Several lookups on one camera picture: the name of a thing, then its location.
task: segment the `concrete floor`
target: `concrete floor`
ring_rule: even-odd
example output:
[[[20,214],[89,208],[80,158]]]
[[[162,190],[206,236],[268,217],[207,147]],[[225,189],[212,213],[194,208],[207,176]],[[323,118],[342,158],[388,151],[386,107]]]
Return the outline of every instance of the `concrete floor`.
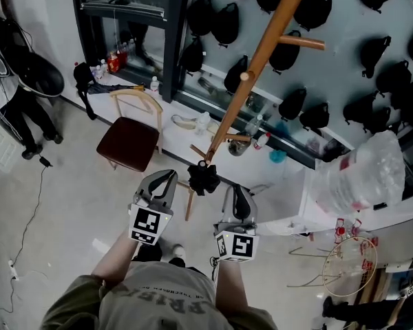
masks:
[[[96,153],[108,126],[91,121],[84,112],[58,102],[57,118],[64,142],[45,143],[43,155],[54,165],[44,173],[41,205],[26,234],[25,245],[16,264],[21,280],[14,281],[14,313],[0,310],[1,323],[9,329],[37,329],[49,306],[80,274],[88,274],[128,224],[127,205],[142,177],[123,167],[112,170]],[[188,179],[187,166],[154,155],[148,174],[173,168]],[[19,160],[9,175],[0,172],[0,307],[10,309],[10,270],[24,227],[37,203],[40,174],[38,160]],[[184,221],[187,191],[177,188],[173,201],[175,216],[163,238],[181,243],[187,264],[211,275],[210,256],[216,256],[213,223],[221,217],[226,185],[206,197],[195,197],[193,214]],[[248,300],[254,307],[268,310],[280,329],[317,329],[321,326],[322,287],[293,289],[321,271],[319,258],[289,256],[302,243],[293,237],[262,236],[256,259],[242,265]],[[332,321],[330,329],[343,323]]]

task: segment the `wooden coat rack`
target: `wooden coat rack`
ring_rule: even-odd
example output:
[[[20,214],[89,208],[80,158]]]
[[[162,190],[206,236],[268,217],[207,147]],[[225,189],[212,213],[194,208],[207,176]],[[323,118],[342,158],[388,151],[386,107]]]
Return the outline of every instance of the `wooden coat rack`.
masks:
[[[255,50],[254,57],[248,67],[248,71],[240,75],[240,84],[233,96],[233,99],[226,110],[222,123],[219,126],[217,133],[215,134],[213,141],[206,153],[203,153],[199,148],[191,145],[197,154],[204,158],[207,164],[210,164],[215,152],[219,148],[219,145],[227,139],[239,139],[250,141],[251,138],[247,136],[231,135],[228,133],[229,128],[236,119],[242,105],[245,103],[249,94],[251,93],[254,84],[257,82],[265,64],[268,62],[271,54],[278,43],[299,45],[302,47],[311,47],[313,49],[324,50],[325,44],[323,41],[316,41],[314,39],[302,38],[298,36],[284,35],[284,30],[290,23],[298,5],[301,0],[281,0],[272,19],[269,23],[264,35]]]

